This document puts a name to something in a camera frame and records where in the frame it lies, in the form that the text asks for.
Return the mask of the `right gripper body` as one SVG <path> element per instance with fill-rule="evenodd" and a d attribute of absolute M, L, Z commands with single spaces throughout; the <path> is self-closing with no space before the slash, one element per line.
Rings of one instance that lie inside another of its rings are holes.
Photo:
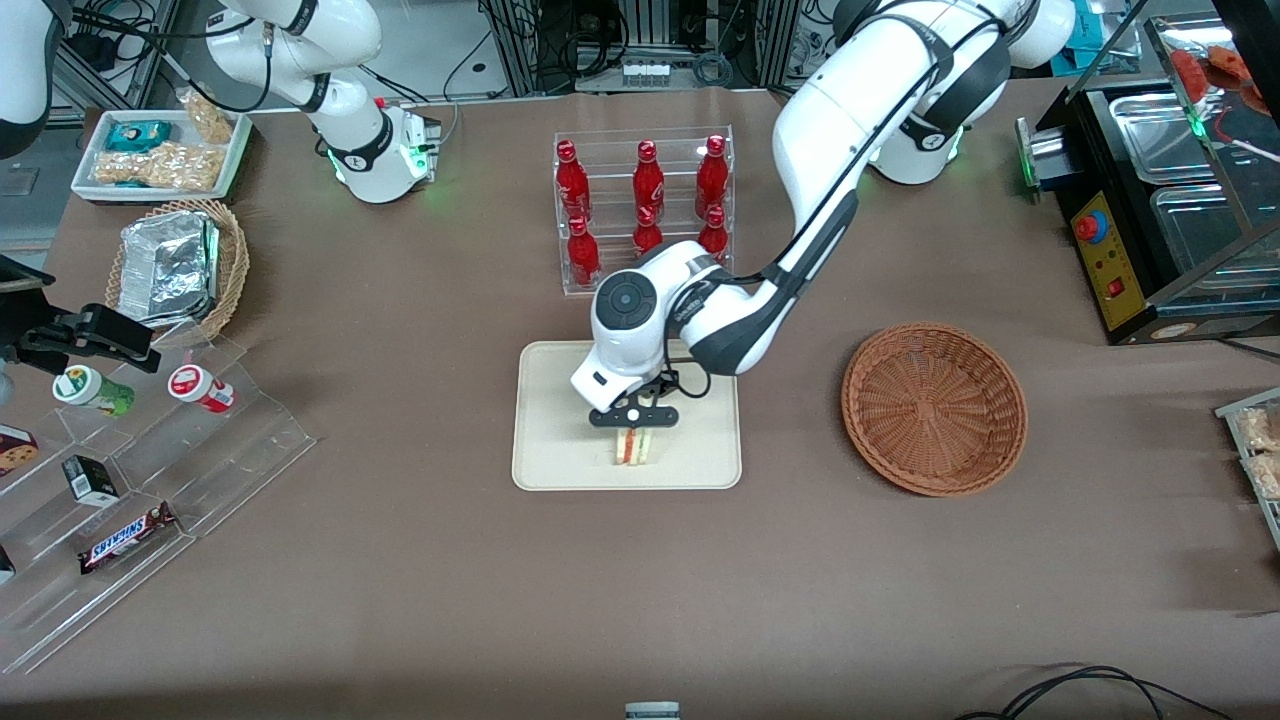
<path fill-rule="evenodd" d="M 28 334 L 55 320 L 56 313 L 44 292 L 55 282 L 54 275 L 1 256 L 3 361 L 26 364 L 45 373 L 56 372 L 50 351 L 31 350 L 23 345 Z"/>

